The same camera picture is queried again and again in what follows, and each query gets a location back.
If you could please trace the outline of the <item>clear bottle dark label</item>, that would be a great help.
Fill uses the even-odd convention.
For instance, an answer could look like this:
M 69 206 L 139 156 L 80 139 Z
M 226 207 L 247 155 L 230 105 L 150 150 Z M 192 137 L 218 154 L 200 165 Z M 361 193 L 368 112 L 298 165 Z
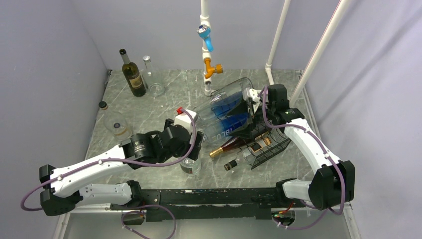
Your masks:
M 163 85 L 163 77 L 153 67 L 151 57 L 149 55 L 143 56 L 143 62 L 145 65 L 144 79 L 146 80 L 149 93 L 155 97 L 164 94 L 165 86 Z

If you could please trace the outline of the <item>dark green wine bottle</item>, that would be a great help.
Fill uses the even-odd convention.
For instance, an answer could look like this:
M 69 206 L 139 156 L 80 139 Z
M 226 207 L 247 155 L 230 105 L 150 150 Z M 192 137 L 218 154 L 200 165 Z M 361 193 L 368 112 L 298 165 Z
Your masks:
M 135 97 L 144 96 L 146 94 L 146 87 L 137 65 L 129 59 L 125 49 L 120 49 L 119 53 L 123 60 L 122 72 L 126 78 L 132 94 Z

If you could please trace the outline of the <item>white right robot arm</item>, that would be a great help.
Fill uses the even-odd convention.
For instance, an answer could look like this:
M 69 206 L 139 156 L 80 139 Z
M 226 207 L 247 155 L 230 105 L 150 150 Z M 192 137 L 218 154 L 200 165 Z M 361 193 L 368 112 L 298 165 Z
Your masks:
M 314 173 L 311 181 L 291 178 L 277 182 L 274 193 L 277 205 L 285 207 L 296 199 L 310 202 L 318 210 L 342 214 L 345 203 L 354 198 L 355 167 L 330 151 L 303 113 L 290 107 L 284 85 L 265 86 L 261 91 L 244 89 L 227 115 L 238 113 L 246 113 L 247 120 L 232 136 L 253 138 L 253 130 L 260 124 L 279 129 L 300 150 Z

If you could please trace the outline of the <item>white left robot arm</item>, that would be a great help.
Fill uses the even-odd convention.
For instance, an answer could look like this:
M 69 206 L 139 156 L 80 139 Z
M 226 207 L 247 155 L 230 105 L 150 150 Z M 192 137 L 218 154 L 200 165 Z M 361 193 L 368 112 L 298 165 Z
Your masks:
M 137 133 L 112 149 L 75 165 L 40 167 L 43 183 L 40 205 L 48 216 L 58 216 L 77 207 L 111 203 L 137 209 L 145 204 L 145 195 L 137 181 L 120 184 L 95 184 L 101 177 L 141 167 L 167 166 L 168 159 L 185 157 L 197 160 L 204 134 L 189 132 L 167 119 L 163 131 Z

